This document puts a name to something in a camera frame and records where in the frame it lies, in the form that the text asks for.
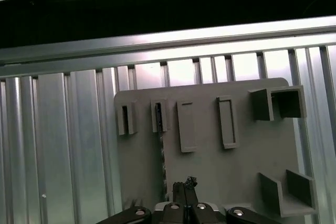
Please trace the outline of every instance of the gray pegboard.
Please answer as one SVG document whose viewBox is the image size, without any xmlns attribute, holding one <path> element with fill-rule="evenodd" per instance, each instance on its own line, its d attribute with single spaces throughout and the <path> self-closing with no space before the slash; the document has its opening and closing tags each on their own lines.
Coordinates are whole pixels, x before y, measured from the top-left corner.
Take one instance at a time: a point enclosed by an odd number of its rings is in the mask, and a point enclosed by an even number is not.
<svg viewBox="0 0 336 224">
<path fill-rule="evenodd" d="M 302 215 L 315 212 L 316 192 L 311 178 L 297 174 L 288 118 L 305 116 L 303 97 L 302 87 L 288 87 L 282 78 L 117 93 L 116 110 L 123 111 L 117 117 L 124 205 L 138 200 L 153 208 L 163 200 L 153 113 L 159 102 L 168 192 L 174 182 L 194 176 L 200 201 L 219 207 L 250 204 L 282 223 L 303 223 Z"/>
</svg>

